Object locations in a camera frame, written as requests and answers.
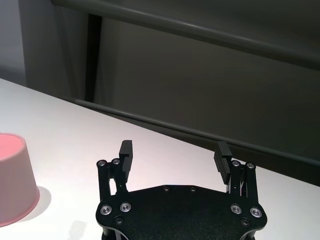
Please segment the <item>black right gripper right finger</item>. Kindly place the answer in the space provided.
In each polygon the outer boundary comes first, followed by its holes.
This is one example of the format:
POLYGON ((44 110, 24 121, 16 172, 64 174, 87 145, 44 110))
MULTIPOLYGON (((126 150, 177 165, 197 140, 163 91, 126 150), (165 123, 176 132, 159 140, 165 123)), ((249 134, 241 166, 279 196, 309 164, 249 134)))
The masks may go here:
POLYGON ((258 199, 256 166, 253 163, 242 164, 233 160, 231 150, 224 141, 216 143, 213 158, 228 194, 258 199))

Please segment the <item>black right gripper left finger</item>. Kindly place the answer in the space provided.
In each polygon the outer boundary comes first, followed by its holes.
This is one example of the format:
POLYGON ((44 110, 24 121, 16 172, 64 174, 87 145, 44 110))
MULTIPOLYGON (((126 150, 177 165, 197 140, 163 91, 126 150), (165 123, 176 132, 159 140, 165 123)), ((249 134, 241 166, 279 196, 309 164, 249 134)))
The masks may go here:
POLYGON ((116 185, 116 195, 127 193, 126 184, 133 161, 132 140, 123 140, 117 158, 111 162, 102 159, 96 163, 98 172, 99 199, 106 201, 111 197, 110 179, 116 185))

